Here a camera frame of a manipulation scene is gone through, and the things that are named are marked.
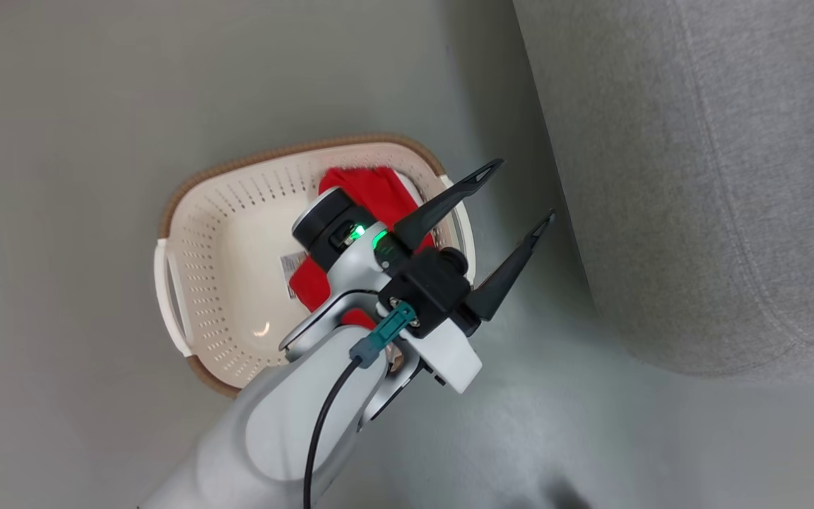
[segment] white basket handle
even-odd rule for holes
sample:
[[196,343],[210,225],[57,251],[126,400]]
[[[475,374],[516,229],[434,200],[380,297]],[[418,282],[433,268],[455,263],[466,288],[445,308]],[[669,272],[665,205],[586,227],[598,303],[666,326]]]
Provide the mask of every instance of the white basket handle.
[[[442,175],[440,178],[442,178],[445,187],[454,185],[447,175]],[[454,213],[458,219],[455,226],[458,228],[459,235],[461,235],[461,247],[466,257],[466,280],[473,284],[473,279],[476,277],[476,245],[473,242],[473,229],[469,226],[469,216],[466,215],[466,207],[463,205],[463,201],[454,207]]]
[[190,357],[194,352],[190,350],[190,345],[184,338],[184,332],[175,316],[175,307],[172,305],[172,291],[168,287],[168,252],[167,241],[164,238],[155,242],[155,255],[153,257],[153,277],[155,278],[155,299],[159,302],[159,310],[162,312],[162,321],[168,329],[168,335],[172,338],[175,348]]

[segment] gray fabric upholstery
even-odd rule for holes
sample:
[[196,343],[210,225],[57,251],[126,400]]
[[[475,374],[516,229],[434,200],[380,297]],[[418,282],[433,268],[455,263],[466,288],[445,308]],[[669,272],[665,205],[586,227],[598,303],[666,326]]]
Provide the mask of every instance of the gray fabric upholstery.
[[643,360],[814,371],[814,0],[516,0],[598,309]]

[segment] teal connector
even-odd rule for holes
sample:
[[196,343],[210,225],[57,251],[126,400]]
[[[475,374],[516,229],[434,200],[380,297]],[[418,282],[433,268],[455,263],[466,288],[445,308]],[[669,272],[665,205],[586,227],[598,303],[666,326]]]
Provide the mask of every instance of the teal connector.
[[360,339],[356,345],[350,350],[352,360],[360,358],[360,367],[369,368],[376,358],[379,358],[379,353],[385,350],[385,347],[398,337],[398,334],[403,331],[407,325],[416,319],[416,311],[413,306],[401,300],[398,305],[388,313],[375,329],[372,329],[364,339]]

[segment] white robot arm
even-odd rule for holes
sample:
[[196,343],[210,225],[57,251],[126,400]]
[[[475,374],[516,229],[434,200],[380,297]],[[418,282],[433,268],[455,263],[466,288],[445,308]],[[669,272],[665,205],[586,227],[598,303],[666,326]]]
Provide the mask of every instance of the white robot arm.
[[[281,342],[290,364],[265,368],[240,391],[140,509],[311,507],[358,431],[417,374],[429,371],[462,393],[482,367],[468,336],[491,320],[553,212],[476,290],[459,251],[417,249],[502,162],[429,200],[393,232],[341,189],[317,197],[292,234],[326,271],[332,296]],[[354,309],[378,321],[374,331],[342,325]],[[403,354],[398,370],[385,358],[392,341]]]

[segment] white plastic basket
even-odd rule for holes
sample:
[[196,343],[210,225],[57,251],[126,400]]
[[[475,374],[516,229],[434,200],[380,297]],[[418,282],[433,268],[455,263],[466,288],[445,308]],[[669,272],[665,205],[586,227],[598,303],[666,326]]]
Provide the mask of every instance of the white plastic basket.
[[[204,383],[233,397],[262,368],[284,364],[278,342],[309,315],[288,289],[305,256],[291,225],[329,168],[378,165],[397,171],[418,202],[450,186],[418,142],[368,135],[218,165],[175,192],[155,246],[155,293],[169,336]],[[432,235],[439,247],[464,252],[472,283],[476,253],[464,206]]]

